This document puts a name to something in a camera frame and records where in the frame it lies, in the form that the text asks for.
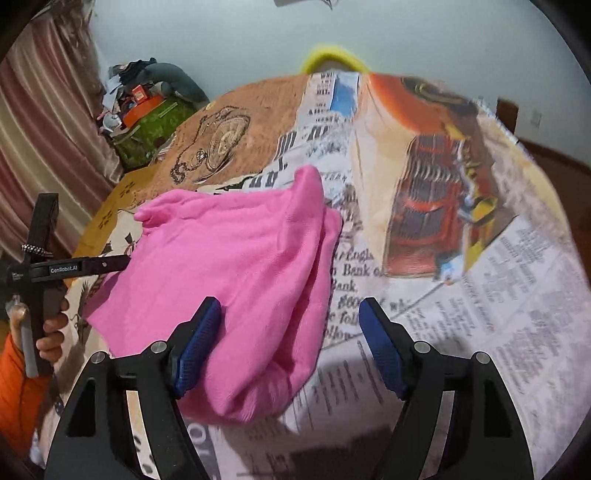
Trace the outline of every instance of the pink cloth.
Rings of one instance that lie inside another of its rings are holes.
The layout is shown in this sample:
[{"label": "pink cloth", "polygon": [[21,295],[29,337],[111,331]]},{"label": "pink cloth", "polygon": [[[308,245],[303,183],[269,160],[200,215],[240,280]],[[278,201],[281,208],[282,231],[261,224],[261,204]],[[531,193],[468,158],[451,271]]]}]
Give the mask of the pink cloth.
[{"label": "pink cloth", "polygon": [[164,193],[135,214],[144,231],[127,269],[87,306],[124,356],[167,339],[206,296],[221,302],[219,340],[179,402],[201,423],[281,413],[314,371],[342,219],[314,167],[295,177],[288,190]]}]

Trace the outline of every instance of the paper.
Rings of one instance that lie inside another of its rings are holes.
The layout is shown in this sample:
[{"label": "paper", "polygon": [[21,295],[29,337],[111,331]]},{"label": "paper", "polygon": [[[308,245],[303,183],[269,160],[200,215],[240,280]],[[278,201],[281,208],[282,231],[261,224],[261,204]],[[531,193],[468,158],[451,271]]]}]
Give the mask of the paper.
[{"label": "paper", "polygon": [[117,101],[117,93],[121,87],[119,75],[115,75],[107,80],[105,89],[106,93],[103,95],[103,106],[109,111],[115,113],[115,103]]}]

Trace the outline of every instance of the yellow fabric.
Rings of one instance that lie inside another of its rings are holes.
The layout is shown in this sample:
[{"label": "yellow fabric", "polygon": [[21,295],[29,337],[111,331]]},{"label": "yellow fabric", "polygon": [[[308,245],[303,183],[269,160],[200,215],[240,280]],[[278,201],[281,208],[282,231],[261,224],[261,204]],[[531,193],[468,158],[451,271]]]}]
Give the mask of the yellow fabric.
[{"label": "yellow fabric", "polygon": [[159,168],[160,164],[151,165],[123,177],[84,230],[74,257],[100,255],[117,223],[117,211],[135,206],[136,191],[147,187]]}]

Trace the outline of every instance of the curtain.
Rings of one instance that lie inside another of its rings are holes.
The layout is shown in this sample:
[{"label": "curtain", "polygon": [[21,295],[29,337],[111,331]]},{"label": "curtain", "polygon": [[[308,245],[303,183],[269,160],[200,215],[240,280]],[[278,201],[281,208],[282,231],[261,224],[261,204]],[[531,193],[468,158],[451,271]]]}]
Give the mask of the curtain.
[{"label": "curtain", "polygon": [[50,248],[69,256],[119,180],[81,2],[29,23],[0,64],[0,247],[21,258],[37,195],[59,194]]}]

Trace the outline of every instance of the metal screw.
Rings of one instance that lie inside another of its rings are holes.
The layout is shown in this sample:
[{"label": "metal screw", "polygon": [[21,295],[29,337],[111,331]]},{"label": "metal screw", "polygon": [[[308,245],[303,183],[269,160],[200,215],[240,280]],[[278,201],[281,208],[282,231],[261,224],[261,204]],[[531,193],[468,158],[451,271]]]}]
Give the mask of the metal screw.
[{"label": "metal screw", "polygon": [[491,361],[491,357],[484,352],[478,352],[476,354],[476,360],[478,360],[481,364],[486,365],[488,362]]},{"label": "metal screw", "polygon": [[427,342],[417,342],[414,344],[414,349],[418,353],[429,353],[431,351],[431,345]]},{"label": "metal screw", "polygon": [[107,354],[104,352],[95,352],[92,354],[92,356],[90,357],[90,361],[94,364],[99,364],[101,363],[105,358],[107,357]]},{"label": "metal screw", "polygon": [[150,350],[152,350],[154,353],[162,353],[166,350],[166,347],[166,342],[160,340],[158,342],[154,342],[150,347]]}]

